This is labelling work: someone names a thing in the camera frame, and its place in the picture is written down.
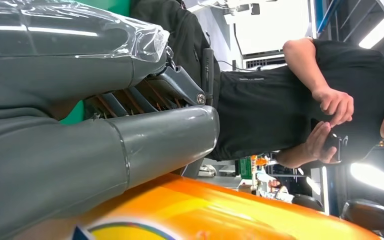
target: orange surface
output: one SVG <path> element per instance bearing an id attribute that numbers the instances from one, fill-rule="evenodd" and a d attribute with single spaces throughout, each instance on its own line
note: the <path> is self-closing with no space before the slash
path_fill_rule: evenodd
<path id="1" fill-rule="evenodd" d="M 161 233 L 176 240 L 379 239 L 311 209 L 168 174 L 82 216 L 40 223 L 15 240 L 68 240 L 75 226 L 96 240 L 167 239 Z"/>

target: screw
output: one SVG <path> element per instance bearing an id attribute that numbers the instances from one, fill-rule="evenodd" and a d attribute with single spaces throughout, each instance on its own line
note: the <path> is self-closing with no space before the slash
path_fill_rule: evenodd
<path id="1" fill-rule="evenodd" d="M 206 101 L 205 95 L 202 93 L 198 94 L 198 103 L 199 104 L 205 104 L 205 101 Z"/>

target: fluorescent light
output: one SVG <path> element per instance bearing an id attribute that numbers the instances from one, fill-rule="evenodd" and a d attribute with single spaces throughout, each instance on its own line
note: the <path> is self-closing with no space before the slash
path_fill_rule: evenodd
<path id="1" fill-rule="evenodd" d="M 308 185 L 310 185 L 311 189 L 315 192 L 315 194 L 320 195 L 322 190 L 320 189 L 319 185 L 315 183 L 311 178 L 306 177 L 305 180 L 307 181 Z"/>
<path id="2" fill-rule="evenodd" d="M 363 40 L 361 40 L 359 46 L 365 49 L 371 49 L 380 40 L 384 38 L 384 19 L 379 22 Z"/>
<path id="3" fill-rule="evenodd" d="M 328 191 L 328 170 L 326 167 L 321 168 L 321 181 L 323 183 L 323 204 L 324 204 L 324 213 L 330 215 L 329 211 L 329 191 Z"/>
<path id="4" fill-rule="evenodd" d="M 353 163 L 351 175 L 357 180 L 372 187 L 384 190 L 384 172 L 367 164 Z"/>

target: black cable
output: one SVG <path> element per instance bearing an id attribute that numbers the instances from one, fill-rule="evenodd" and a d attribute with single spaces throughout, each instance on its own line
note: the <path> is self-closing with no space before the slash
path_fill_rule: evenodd
<path id="1" fill-rule="evenodd" d="M 233 66 L 232 64 L 228 63 L 227 61 L 218 60 L 217 62 L 225 63 L 225 64 L 227 64 L 227 65 L 230 65 L 232 68 L 237 68 L 237 69 L 242 70 L 242 71 L 246 71 L 246 72 L 255 72 L 255 70 L 243 69 L 243 68 L 239 68 L 239 67 L 237 67 L 237 66 Z"/>
<path id="2" fill-rule="evenodd" d="M 207 31 L 205 31 L 205 34 L 207 35 L 207 37 L 208 37 L 208 45 L 209 45 L 209 47 L 211 48 L 211 37 L 210 37 L 210 34 L 207 32 Z"/>

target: green panel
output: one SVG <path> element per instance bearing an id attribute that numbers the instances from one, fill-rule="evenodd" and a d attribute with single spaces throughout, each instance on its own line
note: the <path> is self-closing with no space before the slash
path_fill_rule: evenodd
<path id="1" fill-rule="evenodd" d="M 78 0 L 78 2 L 123 16 L 130 14 L 130 0 Z"/>
<path id="2" fill-rule="evenodd" d="M 239 173 L 242 179 L 252 179 L 253 173 L 251 169 L 251 157 L 239 160 Z"/>
<path id="3" fill-rule="evenodd" d="M 108 10 L 115 14 L 129 16 L 130 14 L 130 0 L 79 0 L 79 3 L 87 4 L 89 6 Z M 62 124 L 77 124 L 83 121 L 85 115 L 83 101 L 80 101 L 70 114 L 61 120 Z"/>
<path id="4" fill-rule="evenodd" d="M 77 124 L 83 121 L 85 116 L 85 108 L 83 105 L 83 101 L 77 103 L 77 105 L 73 108 L 70 114 L 61 120 L 62 124 Z"/>

